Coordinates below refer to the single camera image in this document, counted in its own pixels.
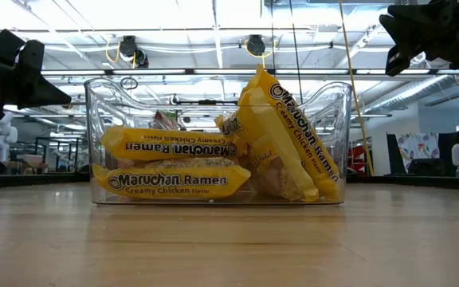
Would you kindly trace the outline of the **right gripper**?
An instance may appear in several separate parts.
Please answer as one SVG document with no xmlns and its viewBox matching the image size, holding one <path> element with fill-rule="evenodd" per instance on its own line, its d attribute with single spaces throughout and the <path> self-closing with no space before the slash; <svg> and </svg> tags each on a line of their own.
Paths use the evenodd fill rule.
<svg viewBox="0 0 459 287">
<path fill-rule="evenodd" d="M 459 68 L 459 1 L 392 5 L 379 22 L 397 47 L 411 47 L 411 58 L 424 53 L 428 61 L 441 58 Z"/>
</svg>

